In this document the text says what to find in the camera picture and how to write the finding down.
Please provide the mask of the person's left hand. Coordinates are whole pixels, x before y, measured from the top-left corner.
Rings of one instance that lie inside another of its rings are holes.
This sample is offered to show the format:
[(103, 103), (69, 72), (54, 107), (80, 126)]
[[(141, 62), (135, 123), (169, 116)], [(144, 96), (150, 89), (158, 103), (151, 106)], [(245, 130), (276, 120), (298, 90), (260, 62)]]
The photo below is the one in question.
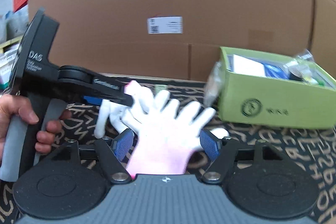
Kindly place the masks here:
[[(1, 161), (3, 149), (6, 143), (7, 130), (13, 116), (18, 116), (28, 124), (37, 124), (38, 116), (33, 111), (33, 107), (28, 98), (23, 96), (12, 96), (5, 94), (1, 96)], [(37, 133), (35, 149), (38, 153), (48, 154), (51, 152), (55, 141), (55, 135), (62, 130), (61, 121), (70, 119), (72, 116), (69, 110), (64, 110), (57, 120), (49, 121), (45, 131)]]

